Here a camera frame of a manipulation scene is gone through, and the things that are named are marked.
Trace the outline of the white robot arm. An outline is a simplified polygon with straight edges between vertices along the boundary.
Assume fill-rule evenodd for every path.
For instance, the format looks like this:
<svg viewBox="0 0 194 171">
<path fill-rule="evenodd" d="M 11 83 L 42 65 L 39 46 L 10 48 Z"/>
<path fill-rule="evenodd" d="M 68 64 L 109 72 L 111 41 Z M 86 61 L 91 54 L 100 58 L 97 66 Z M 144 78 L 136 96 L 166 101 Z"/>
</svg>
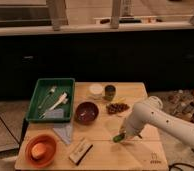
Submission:
<svg viewBox="0 0 194 171">
<path fill-rule="evenodd" d="M 124 119 L 120 132 L 126 137 L 135 137 L 141 133 L 146 124 L 150 124 L 194 149 L 194 123 L 166 114 L 162 107 L 162 101 L 156 96 L 136 102 L 132 112 Z"/>
</svg>

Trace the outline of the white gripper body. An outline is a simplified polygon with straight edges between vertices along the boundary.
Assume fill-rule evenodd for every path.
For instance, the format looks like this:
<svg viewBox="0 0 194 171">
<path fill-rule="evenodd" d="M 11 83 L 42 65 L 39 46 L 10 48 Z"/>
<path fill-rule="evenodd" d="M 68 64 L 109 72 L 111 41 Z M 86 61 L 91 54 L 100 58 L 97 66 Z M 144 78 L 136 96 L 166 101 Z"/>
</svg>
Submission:
<svg viewBox="0 0 194 171">
<path fill-rule="evenodd" d="M 143 124 L 140 121 L 127 117 L 124 119 L 119 133 L 124 135 L 125 140 L 130 140 L 134 137 L 138 137 L 142 129 Z"/>
</svg>

